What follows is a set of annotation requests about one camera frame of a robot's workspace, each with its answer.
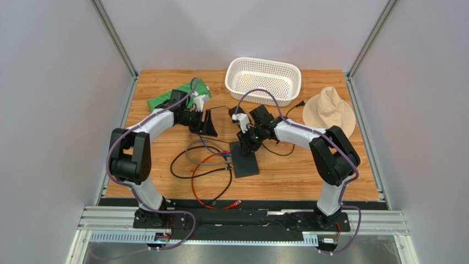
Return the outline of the black network switch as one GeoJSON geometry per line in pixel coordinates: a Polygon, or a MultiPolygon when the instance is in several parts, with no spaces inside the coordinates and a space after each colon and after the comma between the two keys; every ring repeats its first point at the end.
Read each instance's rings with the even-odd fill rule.
{"type": "Polygon", "coordinates": [[[259,167],[254,153],[243,156],[239,141],[230,143],[232,164],[236,179],[259,175],[259,167]]]}

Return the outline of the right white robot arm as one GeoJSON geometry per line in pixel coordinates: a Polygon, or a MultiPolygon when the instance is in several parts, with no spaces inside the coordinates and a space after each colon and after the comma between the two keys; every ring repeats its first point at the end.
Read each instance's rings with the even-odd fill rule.
{"type": "Polygon", "coordinates": [[[241,129],[237,137],[243,155],[256,152],[265,140],[289,142],[310,150],[323,181],[317,214],[331,217],[341,211],[345,186],[358,178],[361,159],[340,127],[308,127],[283,114],[274,117],[264,105],[248,114],[237,106],[230,110],[230,115],[241,129]]]}

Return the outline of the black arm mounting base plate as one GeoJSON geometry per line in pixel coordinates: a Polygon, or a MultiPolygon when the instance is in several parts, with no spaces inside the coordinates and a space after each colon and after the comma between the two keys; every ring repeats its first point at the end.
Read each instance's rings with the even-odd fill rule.
{"type": "Polygon", "coordinates": [[[221,200],[217,208],[196,200],[167,199],[167,212],[156,214],[140,208],[133,228],[165,229],[172,239],[240,241],[301,241],[305,232],[331,232],[332,236],[351,231],[348,215],[340,211],[331,217],[316,212],[315,201],[221,200]]]}

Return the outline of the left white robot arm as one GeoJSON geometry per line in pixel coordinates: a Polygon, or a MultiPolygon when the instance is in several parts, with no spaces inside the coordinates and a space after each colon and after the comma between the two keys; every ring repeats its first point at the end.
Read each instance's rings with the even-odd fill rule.
{"type": "Polygon", "coordinates": [[[116,184],[126,186],[141,210],[154,213],[158,218],[167,212],[164,197],[150,179],[151,143],[175,125],[188,127],[194,134],[217,136],[210,110],[203,110],[210,98],[194,90],[172,90],[169,98],[142,121],[126,129],[116,128],[111,133],[106,157],[107,176],[116,184]]]}

